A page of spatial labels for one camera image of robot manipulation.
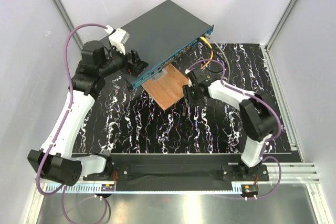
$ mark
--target black marble table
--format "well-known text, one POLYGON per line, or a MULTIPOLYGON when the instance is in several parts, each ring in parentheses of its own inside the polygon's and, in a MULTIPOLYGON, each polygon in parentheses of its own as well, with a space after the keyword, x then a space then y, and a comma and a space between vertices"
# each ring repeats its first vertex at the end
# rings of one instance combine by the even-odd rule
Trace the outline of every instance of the black marble table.
MULTIPOLYGON (((266 90, 277 104, 260 46, 258 44, 221 46, 231 66, 232 77, 229 83, 246 90, 266 90)), ((198 43, 182 54, 174 65, 184 73, 195 61, 209 57, 210 50, 198 43)), ((211 63, 209 69, 219 71, 220 66, 211 63)), ((204 73, 219 76, 206 69, 204 73)), ((112 153, 239 153, 243 151, 246 134, 242 129, 237 110, 220 101, 208 99, 206 107, 190 108, 186 117, 182 117, 183 102, 182 99, 163 111, 142 88, 129 92, 121 76, 118 73, 113 74, 106 78, 106 86, 89 111, 76 138, 73 152, 101 153, 107 150, 112 153)), ((280 138, 271 141, 266 151, 291 152, 283 125, 280 138)))

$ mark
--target plywood square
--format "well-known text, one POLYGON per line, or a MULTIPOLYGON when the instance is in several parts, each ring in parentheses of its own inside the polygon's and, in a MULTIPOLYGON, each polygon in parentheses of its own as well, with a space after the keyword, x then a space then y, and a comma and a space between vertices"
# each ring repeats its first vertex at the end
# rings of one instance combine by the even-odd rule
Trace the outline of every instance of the plywood square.
POLYGON ((188 78, 171 64, 164 69, 167 71, 164 76, 156 81, 149 79, 142 87, 163 110, 166 110, 183 97, 182 86, 188 84, 188 78))

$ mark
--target brown wooden block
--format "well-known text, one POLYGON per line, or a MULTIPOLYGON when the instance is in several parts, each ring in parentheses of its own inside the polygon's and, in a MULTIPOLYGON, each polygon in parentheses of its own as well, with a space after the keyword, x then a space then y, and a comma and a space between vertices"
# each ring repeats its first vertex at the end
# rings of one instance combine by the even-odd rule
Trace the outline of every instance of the brown wooden block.
POLYGON ((142 87, 166 110, 183 97, 182 86, 188 84, 188 78, 169 64, 164 68, 167 73, 156 81, 149 79, 142 87))

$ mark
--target yellow cable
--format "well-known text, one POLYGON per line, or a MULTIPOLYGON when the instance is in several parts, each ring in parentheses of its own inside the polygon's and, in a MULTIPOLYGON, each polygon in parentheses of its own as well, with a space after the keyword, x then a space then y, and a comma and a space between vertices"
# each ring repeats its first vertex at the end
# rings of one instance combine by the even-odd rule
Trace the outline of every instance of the yellow cable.
MULTIPOLYGON (((201 40, 204 41, 205 43, 207 43, 207 45, 212 49, 211 44, 206 40, 206 38, 201 37, 201 40)), ((213 56, 214 56, 214 52, 211 51, 211 57, 210 57, 211 60, 212 60, 213 56)), ((211 61, 208 61, 208 62, 207 62, 206 64, 204 64, 201 68, 205 68, 206 66, 208 66, 208 65, 210 64, 210 62, 211 62, 211 61)))

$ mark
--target floor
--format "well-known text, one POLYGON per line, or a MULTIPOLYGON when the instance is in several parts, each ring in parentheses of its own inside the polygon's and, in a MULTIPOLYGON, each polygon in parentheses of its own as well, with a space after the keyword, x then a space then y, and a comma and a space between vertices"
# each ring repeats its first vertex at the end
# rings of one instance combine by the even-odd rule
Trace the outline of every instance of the floor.
MULTIPOLYGON (((260 194, 271 189, 260 185, 260 194)), ((65 209, 76 223, 94 223, 103 214, 104 204, 88 194, 66 194, 65 209)), ((224 197, 239 198, 237 195, 224 197)), ((112 195, 102 223, 175 224, 260 224, 317 223, 307 189, 300 184, 283 184, 270 197, 260 200, 232 200, 214 195, 112 195)), ((37 223, 69 223, 62 214, 61 194, 45 197, 37 223)))
MULTIPOLYGON (((232 77, 229 83, 246 90, 266 90, 277 104, 260 46, 221 46, 231 66, 232 77)), ((209 56, 210 50, 198 43, 174 65, 184 72, 196 60, 209 56)), ((211 63, 209 68, 212 71, 220 70, 215 63, 211 63)), ((204 72, 212 77, 219 76, 208 70, 204 72)), ((246 134, 242 129, 239 112, 233 107, 209 99, 204 108, 190 108, 186 117, 181 116, 182 108, 183 99, 163 111, 142 88, 129 92, 126 82, 119 74, 111 75, 106 78, 106 86, 81 127, 73 152, 242 152, 246 134)), ((276 142, 271 141, 267 152, 290 152, 283 125, 280 138, 276 142)))

